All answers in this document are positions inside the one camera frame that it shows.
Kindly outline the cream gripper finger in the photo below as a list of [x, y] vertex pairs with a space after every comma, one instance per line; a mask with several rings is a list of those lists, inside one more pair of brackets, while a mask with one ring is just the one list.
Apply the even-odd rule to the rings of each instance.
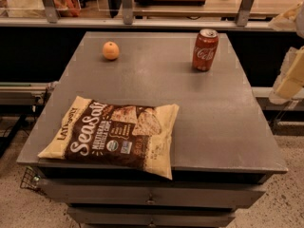
[[304, 47], [291, 47], [286, 53], [278, 76], [275, 94], [283, 99], [291, 99], [304, 86]]

